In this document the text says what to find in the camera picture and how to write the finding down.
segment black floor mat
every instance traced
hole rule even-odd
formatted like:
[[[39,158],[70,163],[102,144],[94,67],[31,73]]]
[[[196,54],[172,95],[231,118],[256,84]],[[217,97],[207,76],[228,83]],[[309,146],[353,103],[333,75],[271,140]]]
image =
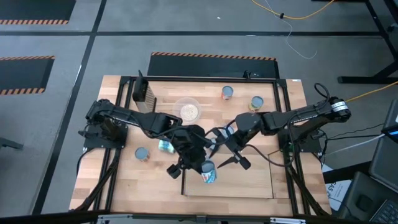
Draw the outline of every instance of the black floor mat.
[[[67,24],[76,0],[0,0],[0,24]]]
[[[150,57],[148,75],[189,77],[279,78],[275,58],[212,54],[154,52]]]
[[[0,95],[43,93],[54,56],[0,58]]]

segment clear plastic bowl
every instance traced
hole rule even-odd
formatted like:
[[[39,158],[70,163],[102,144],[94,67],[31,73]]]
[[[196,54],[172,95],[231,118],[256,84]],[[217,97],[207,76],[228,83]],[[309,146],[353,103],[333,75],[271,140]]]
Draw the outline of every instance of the clear plastic bowl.
[[[198,109],[198,114],[195,118],[187,119],[188,116],[184,116],[181,114],[181,109],[183,109],[183,107],[185,105],[193,105]],[[175,104],[173,106],[173,114],[175,116],[178,116],[179,118],[181,118],[183,121],[183,124],[193,124],[200,118],[201,106],[197,100],[190,98],[190,97],[184,97],[184,98],[177,100],[177,102],[175,102]]]

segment bowl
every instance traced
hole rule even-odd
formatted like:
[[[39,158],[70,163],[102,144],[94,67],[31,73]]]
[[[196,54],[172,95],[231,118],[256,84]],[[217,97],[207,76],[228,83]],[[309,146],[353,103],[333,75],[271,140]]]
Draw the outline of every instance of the bowl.
[[[201,106],[197,100],[184,97],[175,102],[173,114],[181,118],[183,124],[193,124],[200,118]]]

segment yellow cable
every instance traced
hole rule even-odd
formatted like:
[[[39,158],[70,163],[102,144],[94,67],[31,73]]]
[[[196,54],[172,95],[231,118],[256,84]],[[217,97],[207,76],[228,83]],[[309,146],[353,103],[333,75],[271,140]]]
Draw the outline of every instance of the yellow cable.
[[[275,15],[280,16],[279,13],[274,12],[273,10],[271,10],[271,9],[269,9],[269,8],[267,8],[267,7],[265,7],[265,6],[261,5],[261,4],[259,4],[259,3],[257,3],[255,0],[251,0],[251,1],[252,1],[254,4],[256,4],[256,5],[260,6],[260,7],[262,7],[263,9],[265,9],[265,10],[267,10],[267,11],[269,11],[269,12],[272,12],[272,13],[274,13]],[[326,4],[325,6],[323,6],[321,9],[319,9],[318,11],[316,11],[316,12],[314,12],[314,13],[311,13],[311,14],[309,14],[309,15],[307,15],[307,16],[304,16],[304,17],[290,17],[290,16],[284,16],[284,18],[295,19],[295,20],[301,20],[301,19],[309,18],[309,17],[311,17],[311,16],[317,14],[318,12],[324,10],[326,7],[328,7],[328,6],[329,6],[331,3],[333,3],[334,1],[336,1],[336,0],[331,0],[328,4]]]
[[[396,81],[396,82],[394,82],[394,83],[391,83],[390,85],[385,86],[385,87],[383,87],[383,88],[380,88],[380,89],[377,89],[377,90],[373,90],[373,91],[364,93],[364,94],[359,95],[359,96],[355,96],[354,98],[351,98],[351,99],[349,99],[349,100],[346,100],[346,102],[348,103],[348,102],[350,102],[350,101],[353,101],[353,100],[356,100],[356,99],[358,99],[358,98],[364,97],[364,96],[366,96],[366,95],[375,93],[375,92],[377,92],[377,91],[384,90],[384,89],[389,88],[389,87],[391,87],[391,86],[393,86],[393,85],[395,85],[395,84],[398,84],[398,81]]]

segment screen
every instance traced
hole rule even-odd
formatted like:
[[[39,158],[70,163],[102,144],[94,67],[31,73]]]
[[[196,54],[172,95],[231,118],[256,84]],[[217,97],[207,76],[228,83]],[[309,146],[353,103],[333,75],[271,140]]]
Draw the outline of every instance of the screen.
[[[381,132],[398,143],[398,125],[384,128]]]

